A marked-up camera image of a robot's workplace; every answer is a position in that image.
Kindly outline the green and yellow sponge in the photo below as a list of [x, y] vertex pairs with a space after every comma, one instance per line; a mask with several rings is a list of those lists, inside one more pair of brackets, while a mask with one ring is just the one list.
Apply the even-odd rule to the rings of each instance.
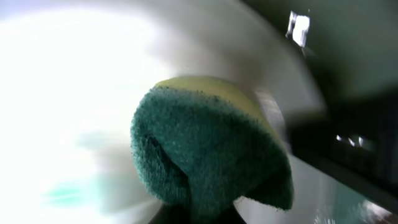
[[286, 150], [260, 106], [211, 77], [155, 84], [131, 121], [134, 164], [147, 191], [189, 223], [214, 223], [240, 197], [290, 210]]

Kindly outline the white plate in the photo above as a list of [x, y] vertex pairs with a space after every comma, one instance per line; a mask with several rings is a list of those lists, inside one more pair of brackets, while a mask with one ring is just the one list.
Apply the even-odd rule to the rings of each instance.
[[149, 222], [161, 203], [130, 122], [181, 75], [238, 84], [282, 141], [325, 109], [292, 44], [241, 1], [2, 1], [1, 222]]

